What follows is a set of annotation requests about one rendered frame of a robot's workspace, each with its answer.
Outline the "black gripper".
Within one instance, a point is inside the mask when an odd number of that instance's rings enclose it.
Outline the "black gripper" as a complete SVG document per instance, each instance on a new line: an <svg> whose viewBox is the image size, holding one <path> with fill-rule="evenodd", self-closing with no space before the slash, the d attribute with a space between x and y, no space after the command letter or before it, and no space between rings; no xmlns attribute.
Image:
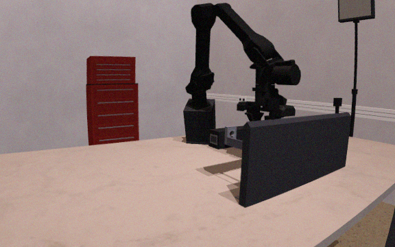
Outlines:
<svg viewBox="0 0 395 247"><path fill-rule="evenodd" d="M248 102L248 103L239 102L237 104L237 110L239 111L247 110L245 115L247 115L249 121L260 121L261 117L264 114L264 113L260 113L260 111L269 112L268 110L265 110L264 107L265 98L273 98L275 92L278 92L278 89L275 89L275 85L272 84L255 84L255 88L252 88L252 91L255 91L255 102ZM261 105L262 107L256 105ZM280 105L280 110L275 110L275 119L295 116L295 112L296 110L294 106Z"/></svg>

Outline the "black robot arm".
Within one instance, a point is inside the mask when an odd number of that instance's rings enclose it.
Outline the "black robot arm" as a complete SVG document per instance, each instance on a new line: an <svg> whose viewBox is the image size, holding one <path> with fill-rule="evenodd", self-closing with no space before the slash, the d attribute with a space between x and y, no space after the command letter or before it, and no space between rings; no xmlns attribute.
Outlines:
<svg viewBox="0 0 395 247"><path fill-rule="evenodd" d="M216 16L242 42L243 50L253 62L250 68L256 68L256 84L299 84L301 72L295 60L284 60L274 45L264 36L254 32L230 4L198 4L191 8L191 21L196 28L195 68L189 84L185 87L187 93L192 95L192 102L189 104L194 109L210 106L206 101L206 91L211 89L214 82L214 73L209 69L209 53L211 28Z"/></svg>

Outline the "black rectangular panel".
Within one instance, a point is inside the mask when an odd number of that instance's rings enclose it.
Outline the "black rectangular panel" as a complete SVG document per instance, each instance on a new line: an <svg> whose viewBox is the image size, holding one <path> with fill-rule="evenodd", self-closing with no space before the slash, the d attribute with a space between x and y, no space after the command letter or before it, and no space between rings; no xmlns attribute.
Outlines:
<svg viewBox="0 0 395 247"><path fill-rule="evenodd" d="M252 206L345 167L350 118L347 112L247 121L239 205Z"/></svg>

